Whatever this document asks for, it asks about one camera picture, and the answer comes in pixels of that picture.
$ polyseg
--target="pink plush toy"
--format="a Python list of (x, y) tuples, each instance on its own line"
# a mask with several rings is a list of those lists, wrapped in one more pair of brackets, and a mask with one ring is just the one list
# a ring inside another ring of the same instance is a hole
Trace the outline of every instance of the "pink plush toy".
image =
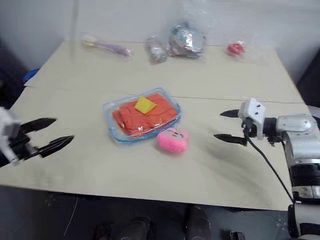
[(177, 132), (171, 127), (160, 132), (156, 138), (160, 147), (173, 153), (183, 152), (187, 148), (188, 133), (186, 131)]

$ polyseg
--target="red ball in plastic bag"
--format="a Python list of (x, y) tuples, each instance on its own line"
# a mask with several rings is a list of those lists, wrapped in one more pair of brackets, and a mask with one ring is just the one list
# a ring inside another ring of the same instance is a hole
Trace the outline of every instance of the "red ball in plastic bag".
[(227, 53), (231, 56), (240, 56), (245, 52), (244, 47), (240, 43), (231, 43), (226, 48)]

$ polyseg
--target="white wall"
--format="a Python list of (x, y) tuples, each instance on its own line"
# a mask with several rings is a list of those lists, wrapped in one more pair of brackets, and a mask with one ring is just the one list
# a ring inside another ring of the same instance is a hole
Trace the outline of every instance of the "white wall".
[[(107, 40), (143, 42), (181, 16), (172, 0), (0, 0), (1, 38), (29, 69), (40, 67), (63, 38), (73, 38), (77, 2), (77, 39), (89, 32)], [(226, 36), (244, 36), (258, 47), (274, 48), (295, 81), (320, 46), (318, 0), (207, 0), (207, 5), (214, 21), (210, 45), (221, 45)]]

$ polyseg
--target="yellow sponge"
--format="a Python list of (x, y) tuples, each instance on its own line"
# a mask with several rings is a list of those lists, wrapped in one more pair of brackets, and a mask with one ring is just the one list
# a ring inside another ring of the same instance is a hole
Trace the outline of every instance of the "yellow sponge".
[(143, 114), (147, 114), (150, 112), (156, 104), (153, 101), (145, 98), (144, 96), (140, 96), (138, 102), (135, 104), (134, 108)]

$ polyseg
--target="toothbrush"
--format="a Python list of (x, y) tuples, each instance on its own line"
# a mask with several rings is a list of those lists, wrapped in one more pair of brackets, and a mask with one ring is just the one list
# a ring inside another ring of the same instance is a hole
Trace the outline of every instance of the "toothbrush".
[(132, 51), (129, 48), (122, 45), (107, 43), (106, 41), (99, 40), (95, 36), (92, 36), (90, 34), (83, 35), (82, 41), (85, 45), (90, 47), (101, 48), (117, 54), (124, 55), (126, 57), (130, 57), (132, 55)]

